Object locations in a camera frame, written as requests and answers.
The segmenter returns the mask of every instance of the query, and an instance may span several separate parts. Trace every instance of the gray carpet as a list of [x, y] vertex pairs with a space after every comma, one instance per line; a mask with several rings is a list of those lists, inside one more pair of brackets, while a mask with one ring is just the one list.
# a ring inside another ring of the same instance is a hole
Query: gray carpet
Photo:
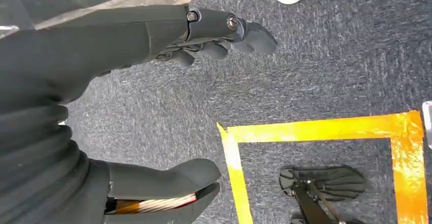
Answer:
[[[262, 23], [279, 41], [277, 53], [233, 50], [223, 61], [200, 56], [190, 69], [150, 62], [115, 71], [70, 104], [67, 124], [93, 158], [157, 169], [195, 157], [216, 162], [222, 191], [196, 223], [237, 219], [216, 122], [380, 115], [432, 100], [432, 0], [302, 0], [291, 6], [194, 0], [194, 6]], [[396, 223], [389, 144], [378, 141], [241, 146], [255, 223], [287, 223], [296, 208], [276, 192], [275, 171], [312, 161], [346, 163], [368, 176], [367, 194], [350, 203], [346, 215]], [[428, 151], [426, 157], [429, 167]]]

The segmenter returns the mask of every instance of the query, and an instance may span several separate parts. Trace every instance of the floor marking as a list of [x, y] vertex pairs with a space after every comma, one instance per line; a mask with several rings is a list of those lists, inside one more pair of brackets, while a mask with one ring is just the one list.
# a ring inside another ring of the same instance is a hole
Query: floor marking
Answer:
[[420, 112], [228, 127], [218, 124], [239, 224], [252, 224], [240, 143], [389, 138], [398, 224], [428, 223]]

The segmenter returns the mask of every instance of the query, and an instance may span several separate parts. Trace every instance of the metal screw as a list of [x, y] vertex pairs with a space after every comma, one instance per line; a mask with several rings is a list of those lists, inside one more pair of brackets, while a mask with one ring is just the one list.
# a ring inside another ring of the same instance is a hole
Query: metal screw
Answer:
[[197, 21], [198, 20], [198, 14], [194, 11], [190, 11], [186, 15], [188, 21]]
[[237, 29], [237, 17], [235, 17], [233, 14], [228, 15], [227, 17], [227, 25], [228, 28], [235, 31]]

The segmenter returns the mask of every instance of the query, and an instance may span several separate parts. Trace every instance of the robotic arm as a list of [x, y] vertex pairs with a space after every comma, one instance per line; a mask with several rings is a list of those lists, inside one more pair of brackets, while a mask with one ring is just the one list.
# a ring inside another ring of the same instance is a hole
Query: robotic arm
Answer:
[[[0, 223], [192, 223], [218, 194], [220, 172], [206, 159], [167, 171], [88, 159], [58, 125], [62, 104], [114, 69], [153, 59], [191, 65], [199, 51], [221, 59], [226, 43], [271, 53], [275, 39], [228, 12], [172, 0], [106, 7], [116, 1], [0, 0]], [[169, 211], [105, 214], [109, 200], [190, 193], [198, 200]]]

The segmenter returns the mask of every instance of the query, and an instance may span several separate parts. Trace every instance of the yellow tape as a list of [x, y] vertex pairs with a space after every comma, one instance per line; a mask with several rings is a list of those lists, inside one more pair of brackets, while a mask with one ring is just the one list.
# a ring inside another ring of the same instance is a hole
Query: yellow tape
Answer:
[[390, 138], [399, 224], [428, 223], [423, 129], [418, 111], [408, 113], [228, 127], [218, 124], [239, 224], [252, 224], [239, 143]]

